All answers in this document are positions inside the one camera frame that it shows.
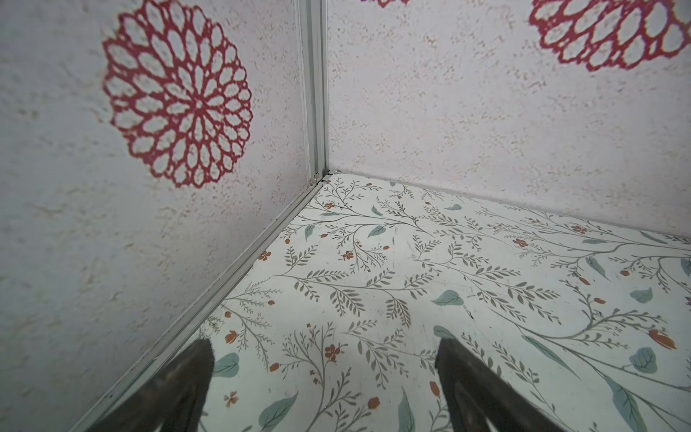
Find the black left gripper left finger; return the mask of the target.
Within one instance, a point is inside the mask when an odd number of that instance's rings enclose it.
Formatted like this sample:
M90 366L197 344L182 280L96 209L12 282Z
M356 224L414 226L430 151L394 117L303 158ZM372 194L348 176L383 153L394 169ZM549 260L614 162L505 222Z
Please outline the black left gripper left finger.
M196 340L90 430L195 432L213 367L212 343Z

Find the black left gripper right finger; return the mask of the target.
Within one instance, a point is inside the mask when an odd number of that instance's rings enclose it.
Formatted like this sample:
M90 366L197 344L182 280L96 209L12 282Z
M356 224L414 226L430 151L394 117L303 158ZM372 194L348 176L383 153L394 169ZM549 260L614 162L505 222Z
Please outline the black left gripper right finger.
M440 340L435 368L454 431L561 430L456 339Z

